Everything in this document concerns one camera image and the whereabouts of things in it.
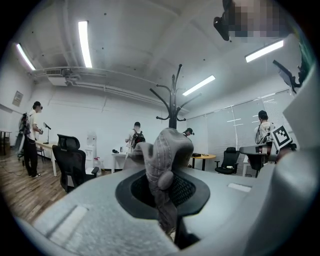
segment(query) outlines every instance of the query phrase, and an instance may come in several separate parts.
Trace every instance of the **coat rack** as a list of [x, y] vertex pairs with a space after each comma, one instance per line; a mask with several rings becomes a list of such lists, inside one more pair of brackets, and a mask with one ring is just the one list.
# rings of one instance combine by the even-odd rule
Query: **coat rack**
[[162, 97], [160, 97], [152, 88], [150, 88], [150, 91], [164, 103], [166, 109], [168, 110], [167, 118], [162, 118], [162, 117], [157, 116], [156, 119], [160, 119], [160, 120], [169, 119], [169, 128], [174, 128], [174, 129], [177, 129], [177, 121], [179, 121], [179, 122], [186, 121], [185, 118], [184, 119], [179, 119], [178, 118], [179, 111], [186, 104], [188, 104], [192, 100], [194, 100], [194, 99], [196, 99], [196, 98], [201, 96], [201, 93], [200, 93], [197, 96], [187, 100], [181, 106], [176, 107], [176, 105], [177, 105], [176, 104], [177, 91], [180, 89], [180, 88], [176, 89], [176, 87], [177, 87], [177, 81], [178, 81], [178, 77], [179, 77], [179, 74], [180, 74], [181, 67], [182, 67], [182, 64], [179, 65], [179, 69], [178, 69], [178, 72], [177, 72], [176, 76], [174, 74], [172, 75], [171, 90], [165, 85], [160, 85], [160, 84], [156, 85], [157, 87], [163, 87], [163, 88], [166, 88], [168, 90], [168, 92], [170, 93], [170, 103], [169, 103], [170, 106], [166, 103], [166, 101]]

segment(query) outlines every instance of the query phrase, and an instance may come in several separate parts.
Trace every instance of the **white t-shirt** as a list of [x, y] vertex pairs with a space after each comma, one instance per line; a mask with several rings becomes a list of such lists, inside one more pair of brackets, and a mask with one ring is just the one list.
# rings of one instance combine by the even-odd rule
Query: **white t-shirt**
[[263, 122], [260, 125], [259, 131], [258, 128], [259, 126], [254, 129], [254, 140], [256, 141], [255, 143], [262, 144], [263, 138], [266, 137], [267, 134], [276, 127], [272, 122]]
[[[140, 133], [140, 129], [136, 129], [136, 132], [139, 134]], [[126, 145], [128, 147], [128, 153], [131, 153], [132, 151], [134, 151], [133, 149], [133, 137], [134, 135], [136, 134], [135, 130], [134, 129], [131, 129], [129, 131], [129, 134], [128, 136], [126, 137], [127, 140], [129, 140], [128, 144]]]
[[30, 140], [35, 141], [36, 140], [36, 131], [34, 130], [34, 125], [38, 124], [38, 114], [34, 109], [32, 109], [26, 118], [27, 118], [26, 119], [26, 126], [29, 127], [29, 130], [30, 130], [30, 133], [27, 135], [27, 137]]

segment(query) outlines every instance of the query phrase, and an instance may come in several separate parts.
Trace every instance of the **black bag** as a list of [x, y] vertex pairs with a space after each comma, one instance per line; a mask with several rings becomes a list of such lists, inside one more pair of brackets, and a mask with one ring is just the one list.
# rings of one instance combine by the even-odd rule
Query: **black bag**
[[144, 135], [142, 134], [142, 131], [140, 131], [140, 133], [137, 133], [137, 131], [135, 129], [133, 129], [133, 130], [134, 130], [134, 135], [132, 138], [132, 148], [134, 149], [138, 143], [146, 142], [146, 139], [145, 139]]

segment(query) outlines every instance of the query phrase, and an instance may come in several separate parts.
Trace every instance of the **small device on desk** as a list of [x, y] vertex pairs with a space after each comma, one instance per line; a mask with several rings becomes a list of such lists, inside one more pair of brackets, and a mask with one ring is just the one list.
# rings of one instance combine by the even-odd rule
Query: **small device on desk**
[[43, 126], [44, 128], [48, 128], [48, 139], [43, 144], [49, 144], [49, 131], [51, 130], [51, 128], [45, 122], [43, 122]]

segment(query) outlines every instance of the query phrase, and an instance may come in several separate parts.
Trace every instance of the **black pants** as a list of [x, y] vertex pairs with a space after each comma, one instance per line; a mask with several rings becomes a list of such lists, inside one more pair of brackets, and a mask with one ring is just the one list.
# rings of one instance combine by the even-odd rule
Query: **black pants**
[[29, 176], [35, 177], [37, 175], [38, 165], [37, 147], [36, 142], [29, 139], [27, 136], [24, 138], [23, 152], [26, 170], [28, 171]]

